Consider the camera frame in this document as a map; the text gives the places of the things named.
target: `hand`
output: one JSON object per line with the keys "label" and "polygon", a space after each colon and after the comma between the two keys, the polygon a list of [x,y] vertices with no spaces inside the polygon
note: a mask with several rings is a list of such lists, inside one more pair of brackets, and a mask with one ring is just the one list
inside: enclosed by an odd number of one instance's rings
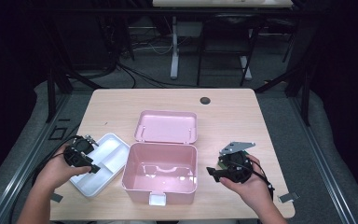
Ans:
{"label": "hand", "polygon": [[[247,157],[260,164],[260,161],[252,156],[247,155]],[[255,172],[262,174],[260,167],[258,167],[254,162],[252,163],[253,169]],[[269,189],[259,176],[252,174],[251,177],[244,182],[241,183],[234,183],[231,180],[221,177],[220,182],[226,186],[228,189],[231,189],[237,192],[242,200],[248,204],[252,209],[256,212],[262,209],[262,206],[266,203],[272,203],[271,196],[269,195]]]}
{"label": "hand", "polygon": [[52,192],[67,182],[72,176],[83,175],[91,170],[89,166],[69,166],[62,155],[67,146],[67,144],[64,144],[57,150],[54,155],[56,157],[52,158],[37,176],[35,185]]}

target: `box latch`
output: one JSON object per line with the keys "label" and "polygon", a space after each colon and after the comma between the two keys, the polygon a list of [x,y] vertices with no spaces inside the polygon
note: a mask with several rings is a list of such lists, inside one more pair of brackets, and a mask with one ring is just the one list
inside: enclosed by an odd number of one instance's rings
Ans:
{"label": "box latch", "polygon": [[149,204],[165,206],[165,204],[167,204],[167,196],[163,192],[150,192]]}

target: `white tray compartment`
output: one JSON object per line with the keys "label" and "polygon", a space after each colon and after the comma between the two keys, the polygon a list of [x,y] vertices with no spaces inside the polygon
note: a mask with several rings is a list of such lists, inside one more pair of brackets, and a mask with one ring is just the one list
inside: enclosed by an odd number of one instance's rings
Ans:
{"label": "white tray compartment", "polygon": [[106,187],[124,167],[130,147],[113,133],[107,133],[98,147],[88,155],[101,169],[96,174],[73,176],[71,182],[86,197],[94,197]]}

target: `wooden table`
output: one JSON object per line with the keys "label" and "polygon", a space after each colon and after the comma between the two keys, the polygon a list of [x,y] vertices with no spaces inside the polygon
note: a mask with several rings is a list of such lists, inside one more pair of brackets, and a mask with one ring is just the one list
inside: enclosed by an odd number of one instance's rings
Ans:
{"label": "wooden table", "polygon": [[[208,105],[201,97],[210,98]],[[56,193],[60,203],[51,202],[52,220],[180,220],[255,218],[255,212],[233,191],[215,183],[207,166],[216,166],[218,152],[231,141],[255,142],[247,151],[261,160],[274,188],[274,202],[284,217],[292,217],[292,203],[278,202],[288,192],[280,164],[269,138],[255,93],[247,89],[137,89],[97,90],[93,93],[78,134],[98,140],[115,133],[131,145],[143,110],[190,111],[198,115],[198,188],[192,204],[151,206],[133,203],[121,186],[122,172],[95,198],[84,197],[67,182]]]}
{"label": "wooden table", "polygon": [[153,0],[154,7],[291,7],[291,0]]}

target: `pink box lid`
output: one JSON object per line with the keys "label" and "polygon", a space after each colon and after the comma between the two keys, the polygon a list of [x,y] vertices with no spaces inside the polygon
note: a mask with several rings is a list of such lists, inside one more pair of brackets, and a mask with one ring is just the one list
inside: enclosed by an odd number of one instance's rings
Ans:
{"label": "pink box lid", "polygon": [[192,144],[197,140],[193,112],[144,110],[135,131],[138,142]]}

